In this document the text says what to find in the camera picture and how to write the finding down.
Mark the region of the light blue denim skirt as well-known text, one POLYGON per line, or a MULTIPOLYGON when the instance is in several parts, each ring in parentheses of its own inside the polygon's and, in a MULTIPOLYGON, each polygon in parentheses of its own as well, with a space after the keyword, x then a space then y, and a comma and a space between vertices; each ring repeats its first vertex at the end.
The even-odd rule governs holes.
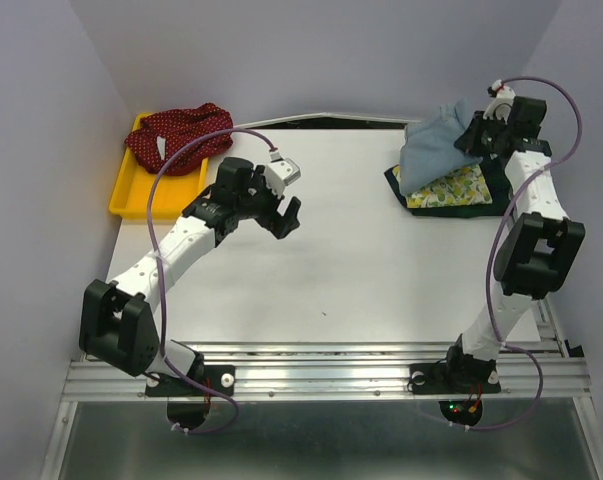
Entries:
POLYGON ((462 98, 441 105, 433 117, 405 128, 399 159, 401 194, 411 195, 440 177, 480 162, 454 146, 469 127, 472 114, 468 100, 462 98))

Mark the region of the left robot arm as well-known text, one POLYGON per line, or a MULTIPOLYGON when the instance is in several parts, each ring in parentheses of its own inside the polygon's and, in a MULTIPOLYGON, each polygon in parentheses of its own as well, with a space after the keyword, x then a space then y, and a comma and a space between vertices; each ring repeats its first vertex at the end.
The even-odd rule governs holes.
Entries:
POLYGON ((156 374, 168 377, 180 393, 208 392, 202 354, 166 338, 167 293, 244 220, 255 221, 277 239, 297 229, 300 200, 292 198, 285 210, 279 206, 285 189, 300 176, 300 168, 278 153, 265 165, 225 158, 214 183, 163 238, 148 231, 152 248, 145 256, 113 280, 87 286, 80 349, 132 377, 156 374))

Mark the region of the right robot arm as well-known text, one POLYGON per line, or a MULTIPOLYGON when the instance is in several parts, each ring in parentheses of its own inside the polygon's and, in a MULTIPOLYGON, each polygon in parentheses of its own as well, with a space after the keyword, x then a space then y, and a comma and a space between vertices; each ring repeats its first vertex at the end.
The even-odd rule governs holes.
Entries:
POLYGON ((569 218, 554 186, 551 148, 539 137, 546 112, 543 100, 497 94, 455 143, 498 162, 511 197, 489 254, 485 306, 441 366, 442 381, 453 390, 497 387, 496 360, 509 334, 563 286, 585 238, 584 225, 569 218))

